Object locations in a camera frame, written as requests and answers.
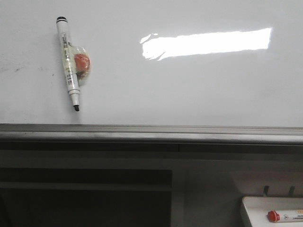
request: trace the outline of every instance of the white surface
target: white surface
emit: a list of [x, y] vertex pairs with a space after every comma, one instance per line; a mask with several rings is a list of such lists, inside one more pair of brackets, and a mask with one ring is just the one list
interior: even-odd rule
[[303, 207], [303, 198], [244, 197], [243, 205], [252, 227], [302, 227], [303, 222], [271, 223], [267, 213], [271, 210], [296, 210]]
[[[303, 127], [302, 15], [302, 0], [1, 1], [0, 123]], [[66, 91], [58, 16], [91, 57], [79, 113]], [[140, 43], [266, 28], [268, 49], [196, 54], [183, 52], [194, 49], [187, 41], [159, 61]], [[217, 43], [230, 44], [210, 47]]]

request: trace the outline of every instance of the red marker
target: red marker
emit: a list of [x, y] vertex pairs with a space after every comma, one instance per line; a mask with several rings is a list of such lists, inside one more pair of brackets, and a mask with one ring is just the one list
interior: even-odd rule
[[268, 212], [268, 220], [277, 222], [303, 222], [303, 210], [272, 210]]

